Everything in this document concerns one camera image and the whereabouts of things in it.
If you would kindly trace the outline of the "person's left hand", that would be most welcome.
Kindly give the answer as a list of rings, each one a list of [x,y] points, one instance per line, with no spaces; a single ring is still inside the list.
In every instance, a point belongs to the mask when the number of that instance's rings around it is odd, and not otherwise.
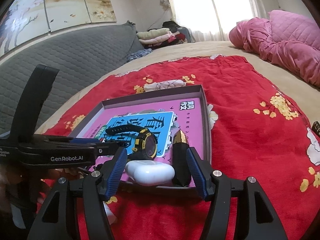
[[[7,164],[1,164],[1,212],[11,213],[11,207],[7,191],[10,186],[16,186],[26,179],[31,181],[31,199],[34,203],[42,204],[44,195],[47,195],[51,188],[43,181],[44,179],[57,180],[61,177],[61,171],[57,169],[36,169],[22,168]]]

